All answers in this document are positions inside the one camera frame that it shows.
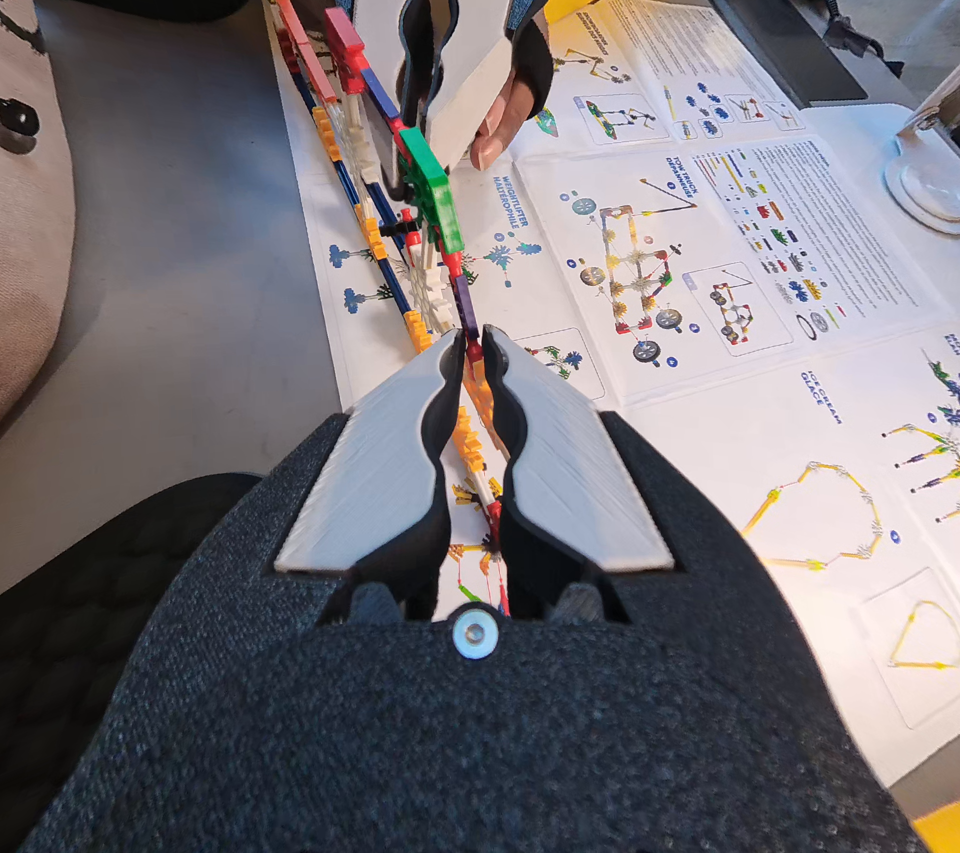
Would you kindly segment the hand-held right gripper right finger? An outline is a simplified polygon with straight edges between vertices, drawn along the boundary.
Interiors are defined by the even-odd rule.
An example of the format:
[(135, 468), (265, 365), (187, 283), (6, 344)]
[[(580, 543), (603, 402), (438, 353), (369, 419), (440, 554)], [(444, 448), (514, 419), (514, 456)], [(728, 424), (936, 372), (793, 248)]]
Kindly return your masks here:
[(499, 543), (510, 614), (546, 614), (572, 583), (608, 597), (612, 575), (673, 569), (594, 403), (495, 326), (484, 360), (509, 453)]

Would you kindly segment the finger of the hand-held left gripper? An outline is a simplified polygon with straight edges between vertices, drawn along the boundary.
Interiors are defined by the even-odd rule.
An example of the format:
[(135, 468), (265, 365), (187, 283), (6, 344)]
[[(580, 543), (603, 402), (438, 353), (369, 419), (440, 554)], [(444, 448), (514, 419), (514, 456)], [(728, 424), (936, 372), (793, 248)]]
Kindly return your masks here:
[(425, 107), (425, 139), (443, 168), (457, 165), (510, 74), (512, 2), (449, 0)]
[(366, 60), (408, 127), (428, 90), (428, 0), (353, 0)]

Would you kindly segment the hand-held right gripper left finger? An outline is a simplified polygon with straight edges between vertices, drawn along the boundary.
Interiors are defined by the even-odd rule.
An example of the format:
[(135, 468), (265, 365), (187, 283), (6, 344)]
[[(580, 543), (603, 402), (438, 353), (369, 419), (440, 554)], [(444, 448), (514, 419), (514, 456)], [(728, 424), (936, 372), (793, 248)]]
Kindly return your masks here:
[(462, 372), (463, 333), (449, 331), (354, 404), (275, 571), (384, 583), (399, 602), (436, 583), (450, 545), (441, 455)]

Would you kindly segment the colourful rod connector frame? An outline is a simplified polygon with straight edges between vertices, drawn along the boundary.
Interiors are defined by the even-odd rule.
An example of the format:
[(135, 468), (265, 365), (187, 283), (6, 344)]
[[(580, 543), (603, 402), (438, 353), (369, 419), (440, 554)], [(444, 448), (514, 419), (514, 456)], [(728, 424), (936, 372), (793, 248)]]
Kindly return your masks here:
[[(498, 546), (501, 504), (486, 475), (482, 424), (499, 452), (506, 447), (494, 424), (494, 398), (486, 380), (470, 286), (463, 269), (465, 248), (450, 177), (422, 132), (408, 126), (366, 57), (364, 42), (347, 13), (324, 13), (328, 50), (341, 87), (338, 94), (311, 43), (292, 0), (269, 0), (273, 31), (287, 69), (310, 108), (319, 142), (350, 201), (366, 251), (383, 275), (399, 311), (414, 358), (450, 331), (462, 332), (462, 379), (458, 418), (449, 439), (479, 497), (493, 546)], [(390, 622), (414, 612), (432, 615), (436, 582), (411, 598), (395, 599), (381, 582), (351, 585), (341, 577), (321, 614), (322, 622), (355, 618), (382, 609)]]

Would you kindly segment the person's left hand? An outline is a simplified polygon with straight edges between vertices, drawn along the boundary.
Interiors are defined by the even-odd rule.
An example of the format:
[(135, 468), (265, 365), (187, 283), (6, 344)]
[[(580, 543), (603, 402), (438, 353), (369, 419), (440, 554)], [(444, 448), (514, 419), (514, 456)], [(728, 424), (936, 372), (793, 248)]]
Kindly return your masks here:
[(515, 139), (535, 104), (534, 91), (513, 70), (481, 121), (469, 151), (471, 164), (486, 171)]

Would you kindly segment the white building instruction sheet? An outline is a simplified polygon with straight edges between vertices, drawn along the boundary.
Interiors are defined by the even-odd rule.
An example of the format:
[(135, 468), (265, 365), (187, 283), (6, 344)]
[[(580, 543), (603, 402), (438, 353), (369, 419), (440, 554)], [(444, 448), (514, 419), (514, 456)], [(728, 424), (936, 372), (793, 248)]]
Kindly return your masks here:
[(713, 9), (599, 0), (449, 186), (477, 319), (617, 410), (793, 607), (911, 809), (957, 791), (958, 255), (882, 199), (887, 115), (797, 106)]

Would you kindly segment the black flat pad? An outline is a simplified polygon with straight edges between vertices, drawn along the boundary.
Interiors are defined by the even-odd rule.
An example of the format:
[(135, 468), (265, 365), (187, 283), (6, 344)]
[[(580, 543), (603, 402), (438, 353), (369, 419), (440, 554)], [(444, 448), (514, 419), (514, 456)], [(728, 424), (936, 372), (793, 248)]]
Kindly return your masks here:
[(905, 89), (883, 60), (829, 47), (792, 0), (709, 0), (800, 107), (897, 102)]

